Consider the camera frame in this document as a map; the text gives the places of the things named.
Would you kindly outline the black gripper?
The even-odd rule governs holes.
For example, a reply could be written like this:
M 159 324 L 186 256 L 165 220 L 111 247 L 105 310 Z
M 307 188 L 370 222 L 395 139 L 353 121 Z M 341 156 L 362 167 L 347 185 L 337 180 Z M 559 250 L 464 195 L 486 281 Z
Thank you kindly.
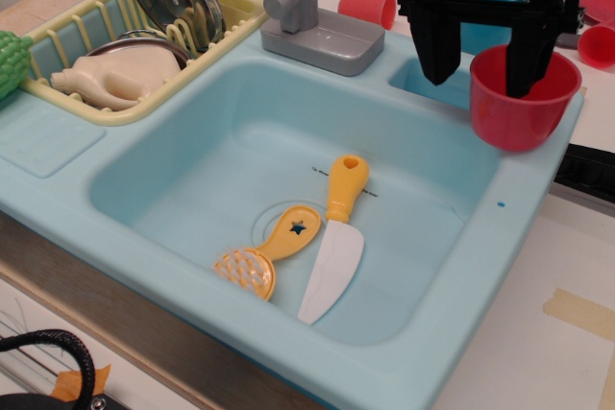
M 460 63 L 460 23 L 511 28 L 505 54 L 506 95 L 522 98 L 542 80 L 560 33 L 584 23 L 580 0 L 398 0 L 410 24 L 424 76 L 444 84 Z

